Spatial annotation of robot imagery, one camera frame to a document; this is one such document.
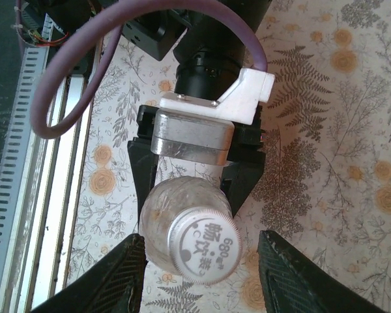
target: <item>plastic bottle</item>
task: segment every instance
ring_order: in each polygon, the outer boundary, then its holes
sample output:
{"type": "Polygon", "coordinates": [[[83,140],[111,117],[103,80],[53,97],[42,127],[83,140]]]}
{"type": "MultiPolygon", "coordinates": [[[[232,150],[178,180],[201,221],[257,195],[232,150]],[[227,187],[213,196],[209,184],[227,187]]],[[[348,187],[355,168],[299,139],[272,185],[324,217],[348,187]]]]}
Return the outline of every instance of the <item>plastic bottle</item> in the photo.
{"type": "Polygon", "coordinates": [[[139,233],[148,260],[197,284],[215,284],[237,267],[242,240],[223,192],[205,179],[179,177],[155,186],[139,233]]]}

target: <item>floral tablecloth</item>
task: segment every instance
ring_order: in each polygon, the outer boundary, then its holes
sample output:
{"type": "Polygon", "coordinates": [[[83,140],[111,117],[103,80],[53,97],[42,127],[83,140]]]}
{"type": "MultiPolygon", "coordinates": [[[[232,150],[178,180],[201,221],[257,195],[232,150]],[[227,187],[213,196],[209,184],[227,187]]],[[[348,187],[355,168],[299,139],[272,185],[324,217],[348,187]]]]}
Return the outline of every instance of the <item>floral tablecloth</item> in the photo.
{"type": "MultiPolygon", "coordinates": [[[[391,312],[391,0],[273,0],[257,36],[276,83],[266,172],[235,218],[245,257],[211,287],[149,264],[141,311],[264,312],[255,249],[273,229],[391,312]]],[[[177,65],[119,44],[94,100],[69,282],[137,230],[126,142],[139,105],[173,90],[177,65]]],[[[180,175],[217,184],[220,169],[160,159],[158,181],[180,175]]]]}

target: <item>white bottle cap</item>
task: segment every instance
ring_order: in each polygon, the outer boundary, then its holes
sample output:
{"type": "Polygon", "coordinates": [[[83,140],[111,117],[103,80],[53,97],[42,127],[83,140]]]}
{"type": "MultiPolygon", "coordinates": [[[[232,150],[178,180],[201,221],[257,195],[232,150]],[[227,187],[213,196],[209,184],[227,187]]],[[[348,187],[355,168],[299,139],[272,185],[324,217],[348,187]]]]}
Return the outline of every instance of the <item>white bottle cap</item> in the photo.
{"type": "Polygon", "coordinates": [[[183,211],[172,222],[167,241],[175,268],[196,284],[226,279],[242,256],[242,239],[232,218],[208,207],[183,211]]]}

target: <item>purple cable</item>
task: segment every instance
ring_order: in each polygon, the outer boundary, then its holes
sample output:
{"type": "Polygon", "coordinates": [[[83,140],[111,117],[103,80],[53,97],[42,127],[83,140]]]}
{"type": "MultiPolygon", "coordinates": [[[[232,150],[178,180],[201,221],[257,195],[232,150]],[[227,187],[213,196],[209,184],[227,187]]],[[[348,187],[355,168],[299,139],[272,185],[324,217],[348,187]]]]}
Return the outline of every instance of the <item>purple cable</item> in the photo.
{"type": "Polygon", "coordinates": [[[97,16],[72,35],[49,63],[36,89],[31,106],[33,131],[42,138],[54,139],[69,130],[89,105],[106,73],[121,35],[120,25],[150,12],[173,8],[200,12],[222,22],[240,38],[250,51],[254,67],[257,70],[267,71],[267,58],[255,33],[242,18],[217,0],[119,1],[97,14],[97,16]],[[114,28],[115,31],[108,48],[82,98],[59,124],[48,127],[46,122],[47,113],[60,83],[87,51],[114,28]]]}

